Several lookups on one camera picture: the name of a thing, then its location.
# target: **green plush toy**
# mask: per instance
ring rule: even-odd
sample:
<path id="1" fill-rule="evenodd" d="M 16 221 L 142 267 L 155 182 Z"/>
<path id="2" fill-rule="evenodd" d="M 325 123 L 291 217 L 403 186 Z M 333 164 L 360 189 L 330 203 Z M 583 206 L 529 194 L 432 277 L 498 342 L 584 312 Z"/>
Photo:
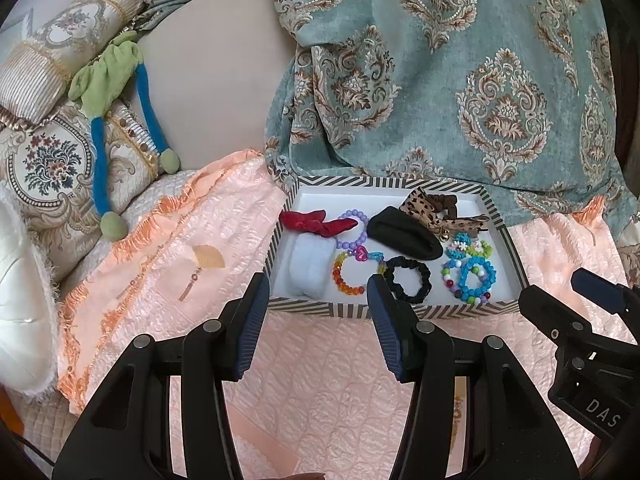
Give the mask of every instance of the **green plush toy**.
<path id="1" fill-rule="evenodd" d="M 82 99 L 82 111 L 91 120 L 91 136 L 96 151 L 94 203 L 100 215 L 102 234 L 113 242 L 127 236 L 129 229 L 125 221 L 111 211 L 107 197 L 108 162 L 104 152 L 102 117 L 111 108 L 114 99 L 122 93 L 134 73 L 149 134 L 160 153 L 160 164 L 169 174 L 180 169 L 180 159 L 167 147 L 151 106 L 148 75 L 140 48 L 134 43 L 136 38 L 135 31 L 129 31 L 111 41 L 96 62 L 79 70 L 71 81 L 68 94 L 71 100 Z"/>

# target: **blue plush leg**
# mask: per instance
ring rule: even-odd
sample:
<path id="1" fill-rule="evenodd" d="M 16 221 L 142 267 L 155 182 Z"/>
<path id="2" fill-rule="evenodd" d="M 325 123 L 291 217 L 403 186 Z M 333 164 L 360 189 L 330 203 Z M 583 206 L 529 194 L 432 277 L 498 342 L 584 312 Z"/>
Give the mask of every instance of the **blue plush leg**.
<path id="1" fill-rule="evenodd" d="M 149 98 L 149 77 L 146 74 L 144 63 L 138 65 L 136 76 L 136 88 L 138 89 L 138 95 L 140 95 L 140 104 L 142 104 L 142 112 L 145 115 L 146 126 L 149 129 L 151 139 L 158 149 L 158 153 L 162 153 L 167 149 L 167 145 L 158 119 L 156 119 L 154 109 L 151 106 L 151 99 Z"/>
<path id="2" fill-rule="evenodd" d="M 104 124 L 102 117 L 91 121 L 91 138 L 95 146 L 94 203 L 98 215 L 103 216 L 111 210 L 107 198 L 107 155 L 104 153 Z"/>

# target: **pink quilted bedspread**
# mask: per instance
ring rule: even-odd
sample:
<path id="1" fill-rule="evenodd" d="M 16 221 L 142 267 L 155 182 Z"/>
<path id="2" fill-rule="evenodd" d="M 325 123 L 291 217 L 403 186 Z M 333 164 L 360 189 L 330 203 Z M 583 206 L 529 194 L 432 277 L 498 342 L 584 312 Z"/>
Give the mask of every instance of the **pink quilted bedspread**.
<path id="1" fill-rule="evenodd" d="M 283 202 L 263 159 L 235 153 L 199 172 L 180 197 L 163 199 L 135 232 L 114 244 L 62 307 L 59 388 L 71 410 L 83 409 L 137 334 L 185 334 L 241 296 L 261 270 Z M 595 200 L 581 214 L 552 215 L 510 231 L 531 283 L 589 317 L 595 331 L 630 340 L 617 318 L 568 285 L 580 266 L 626 283 L 601 211 L 602 201 Z M 215 248 L 223 265 L 216 260 L 203 267 L 194 256 L 194 248 L 202 247 Z M 193 279 L 197 273 L 201 280 Z M 500 335 L 546 399 L 554 346 L 522 316 L 437 323 L 453 336 Z M 183 474 L 179 387 L 179 380 L 172 382 L 172 452 L 174 469 Z M 252 368 L 239 383 L 225 384 L 225 393 L 248 480 L 313 471 L 335 480 L 382 480 L 398 451 L 411 386 L 396 383 L 386 369 L 370 321 L 268 312 Z M 591 435 L 552 411 L 581 460 Z"/>

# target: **colorful beaded ring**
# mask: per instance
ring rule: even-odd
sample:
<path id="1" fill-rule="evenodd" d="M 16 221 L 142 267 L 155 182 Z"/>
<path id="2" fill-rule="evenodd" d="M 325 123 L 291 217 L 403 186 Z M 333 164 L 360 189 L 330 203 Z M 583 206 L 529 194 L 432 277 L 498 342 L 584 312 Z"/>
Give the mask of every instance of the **colorful beaded ring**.
<path id="1" fill-rule="evenodd" d="M 484 240 L 473 242 L 466 233 L 458 233 L 449 248 L 446 250 L 447 256 L 454 260 L 464 260 L 467 256 L 482 256 L 489 258 L 494 248 Z"/>
<path id="2" fill-rule="evenodd" d="M 460 279 L 456 284 L 451 278 L 451 269 L 458 266 L 459 260 L 449 260 L 442 267 L 442 279 L 447 288 L 459 300 L 468 304 L 479 305 L 486 303 L 491 298 L 491 287 L 495 283 L 495 269 L 491 262 L 482 256 L 472 256 L 464 264 L 460 265 Z M 476 274 L 482 281 L 479 288 L 466 286 L 466 277 L 471 273 Z"/>
<path id="3" fill-rule="evenodd" d="M 350 218 L 352 216 L 362 220 L 364 229 L 362 230 L 358 239 L 354 242 L 341 242 L 340 240 L 336 240 L 336 249 L 350 249 L 351 251 L 354 251 L 356 247 L 360 247 L 364 242 L 367 241 L 367 224 L 369 223 L 369 219 L 367 218 L 367 215 L 365 215 L 362 211 L 358 211 L 357 209 L 347 210 L 340 216 L 338 216 L 338 218 L 342 220 L 344 218 Z"/>
<path id="4" fill-rule="evenodd" d="M 348 251 L 344 251 L 343 253 L 340 253 L 338 254 L 338 256 L 336 256 L 336 259 L 334 261 L 334 270 L 332 272 L 332 277 L 334 279 L 335 285 L 337 285 L 338 290 L 340 290 L 341 292 L 350 294 L 352 296 L 357 296 L 359 294 L 364 294 L 364 286 L 349 286 L 344 282 L 342 278 L 342 264 L 350 256 L 355 256 L 356 260 L 359 262 L 366 262 L 367 260 L 377 261 L 377 272 L 378 274 L 382 274 L 385 270 L 385 255 L 383 253 L 369 253 L 363 245 L 360 245 L 355 250 L 349 249 Z"/>
<path id="5" fill-rule="evenodd" d="M 481 258 L 488 259 L 494 252 L 494 248 L 484 240 L 476 240 L 469 247 L 466 248 L 466 254 L 469 256 L 479 256 Z"/>
<path id="6" fill-rule="evenodd" d="M 464 260 L 466 258 L 466 249 L 471 245 L 471 238 L 466 233 L 458 233 L 450 243 L 446 253 L 449 258 L 454 260 Z"/>

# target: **gold embroidered fan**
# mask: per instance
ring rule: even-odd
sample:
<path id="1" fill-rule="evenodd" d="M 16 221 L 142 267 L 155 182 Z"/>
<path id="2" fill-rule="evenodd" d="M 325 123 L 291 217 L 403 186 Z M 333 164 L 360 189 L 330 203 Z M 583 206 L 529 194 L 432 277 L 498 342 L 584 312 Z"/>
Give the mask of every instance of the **gold embroidered fan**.
<path id="1" fill-rule="evenodd" d="M 185 300 L 193 288 L 193 285 L 198 281 L 203 269 L 223 269 L 225 267 L 225 259 L 215 247 L 210 245 L 196 245 L 193 246 L 192 249 L 198 268 L 191 275 L 191 281 L 180 295 L 180 298 L 178 298 L 178 301 Z"/>

